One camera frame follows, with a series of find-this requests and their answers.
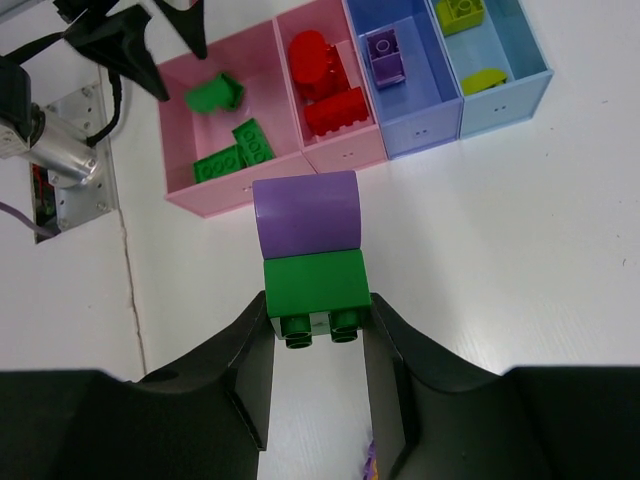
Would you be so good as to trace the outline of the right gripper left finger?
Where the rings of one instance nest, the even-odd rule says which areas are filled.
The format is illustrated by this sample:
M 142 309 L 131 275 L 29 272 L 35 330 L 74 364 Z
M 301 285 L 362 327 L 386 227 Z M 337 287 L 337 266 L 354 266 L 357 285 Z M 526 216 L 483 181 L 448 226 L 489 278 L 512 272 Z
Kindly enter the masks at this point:
M 253 479 L 275 334 L 258 294 L 229 326 L 137 382 L 100 370 L 1 375 L 5 479 Z

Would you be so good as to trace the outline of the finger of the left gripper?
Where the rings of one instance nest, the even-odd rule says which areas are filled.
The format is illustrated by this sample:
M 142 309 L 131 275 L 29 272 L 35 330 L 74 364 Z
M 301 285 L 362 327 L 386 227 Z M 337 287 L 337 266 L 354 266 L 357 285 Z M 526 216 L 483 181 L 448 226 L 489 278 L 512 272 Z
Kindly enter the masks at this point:
M 196 0 L 186 10 L 179 10 L 164 0 L 154 0 L 190 51 L 200 60 L 208 56 L 204 25 L 204 1 Z
M 157 100 L 170 99 L 158 67 L 146 47 L 151 15 L 141 5 L 108 14 L 112 4 L 93 4 L 64 33 L 79 54 L 135 82 Z

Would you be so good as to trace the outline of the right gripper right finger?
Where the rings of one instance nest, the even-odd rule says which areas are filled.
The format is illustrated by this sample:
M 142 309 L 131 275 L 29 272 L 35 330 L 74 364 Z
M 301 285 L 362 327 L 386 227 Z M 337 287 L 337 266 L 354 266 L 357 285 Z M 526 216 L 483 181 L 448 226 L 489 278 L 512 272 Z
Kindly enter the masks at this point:
M 635 366 L 497 375 L 425 336 L 381 296 L 363 327 L 383 479 L 635 479 Z

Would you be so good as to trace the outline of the green lego brick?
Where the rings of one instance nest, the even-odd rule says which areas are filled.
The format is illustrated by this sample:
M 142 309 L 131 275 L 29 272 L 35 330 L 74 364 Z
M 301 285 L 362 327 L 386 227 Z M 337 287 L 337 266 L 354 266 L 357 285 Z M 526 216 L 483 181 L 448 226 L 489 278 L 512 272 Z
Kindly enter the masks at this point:
M 196 113 L 208 114 L 217 109 L 236 111 L 243 100 L 245 87 L 234 77 L 220 72 L 185 94 L 187 106 Z

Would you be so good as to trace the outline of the green lego plate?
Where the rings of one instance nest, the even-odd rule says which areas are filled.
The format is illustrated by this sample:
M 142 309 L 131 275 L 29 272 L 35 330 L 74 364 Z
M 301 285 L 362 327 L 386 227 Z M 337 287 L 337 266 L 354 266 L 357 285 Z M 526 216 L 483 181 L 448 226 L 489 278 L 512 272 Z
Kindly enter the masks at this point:
M 261 126 L 251 118 L 232 130 L 247 166 L 255 166 L 276 157 Z

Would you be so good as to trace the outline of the red flower lego piece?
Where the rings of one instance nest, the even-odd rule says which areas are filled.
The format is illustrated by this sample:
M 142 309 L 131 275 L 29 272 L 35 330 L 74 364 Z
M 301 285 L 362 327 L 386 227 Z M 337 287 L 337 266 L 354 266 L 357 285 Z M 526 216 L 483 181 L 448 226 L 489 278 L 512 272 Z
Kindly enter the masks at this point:
M 317 30 L 293 38 L 288 60 L 294 85 L 307 100 L 317 102 L 350 89 L 337 47 Z

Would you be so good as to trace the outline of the purple lego brick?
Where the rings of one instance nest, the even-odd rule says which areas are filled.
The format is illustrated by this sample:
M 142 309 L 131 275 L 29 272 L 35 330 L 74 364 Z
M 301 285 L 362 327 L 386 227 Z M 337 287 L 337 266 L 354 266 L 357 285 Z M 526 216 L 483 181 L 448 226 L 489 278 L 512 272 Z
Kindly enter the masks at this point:
M 394 28 L 367 35 L 366 46 L 377 89 L 388 88 L 406 80 L 402 54 Z

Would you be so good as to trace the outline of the purple green lego cluster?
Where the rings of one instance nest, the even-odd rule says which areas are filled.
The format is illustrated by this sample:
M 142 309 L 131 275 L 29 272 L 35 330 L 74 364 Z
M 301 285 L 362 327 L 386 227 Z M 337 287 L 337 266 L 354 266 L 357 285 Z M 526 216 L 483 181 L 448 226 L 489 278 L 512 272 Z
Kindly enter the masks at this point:
M 358 337 L 371 308 L 352 170 L 252 185 L 267 315 L 290 349 Z

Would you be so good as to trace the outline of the yellow-green small lego brick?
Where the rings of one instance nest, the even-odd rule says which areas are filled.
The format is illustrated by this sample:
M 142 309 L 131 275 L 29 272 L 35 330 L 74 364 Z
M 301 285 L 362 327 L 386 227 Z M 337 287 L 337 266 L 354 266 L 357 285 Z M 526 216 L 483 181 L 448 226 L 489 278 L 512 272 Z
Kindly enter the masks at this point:
M 444 36 L 480 26 L 485 17 L 482 0 L 441 0 L 435 5 L 436 17 Z

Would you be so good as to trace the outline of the lime curved lego piece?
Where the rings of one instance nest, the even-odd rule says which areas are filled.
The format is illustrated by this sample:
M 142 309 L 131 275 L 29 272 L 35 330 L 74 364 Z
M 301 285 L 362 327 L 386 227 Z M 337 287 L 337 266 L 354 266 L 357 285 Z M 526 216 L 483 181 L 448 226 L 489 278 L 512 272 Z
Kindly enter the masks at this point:
M 475 72 L 461 81 L 462 92 L 465 96 L 495 88 L 508 80 L 508 74 L 498 68 L 485 68 Z

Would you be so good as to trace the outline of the red lego brick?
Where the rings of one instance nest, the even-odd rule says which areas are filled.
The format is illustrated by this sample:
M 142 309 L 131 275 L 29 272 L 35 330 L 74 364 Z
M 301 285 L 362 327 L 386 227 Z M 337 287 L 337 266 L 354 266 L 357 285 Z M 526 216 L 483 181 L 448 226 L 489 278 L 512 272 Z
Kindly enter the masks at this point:
M 304 118 L 317 136 L 366 121 L 369 111 L 364 92 L 361 87 L 351 88 L 307 105 L 304 107 Z

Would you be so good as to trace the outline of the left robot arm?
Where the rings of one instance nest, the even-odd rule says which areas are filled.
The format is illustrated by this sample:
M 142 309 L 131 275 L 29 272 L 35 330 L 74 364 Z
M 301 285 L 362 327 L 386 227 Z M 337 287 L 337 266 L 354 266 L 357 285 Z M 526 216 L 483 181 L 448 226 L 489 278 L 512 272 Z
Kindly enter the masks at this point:
M 101 167 L 96 147 L 119 123 L 123 85 L 128 79 L 160 102 L 170 98 L 145 43 L 150 13 L 141 4 L 115 12 L 113 1 L 57 1 L 67 28 L 33 40 L 1 57 L 1 156 L 23 157 L 45 168 L 58 188 L 92 181 Z M 31 78 L 23 65 L 59 41 L 106 69 L 113 116 L 98 132 L 85 135 L 32 99 Z

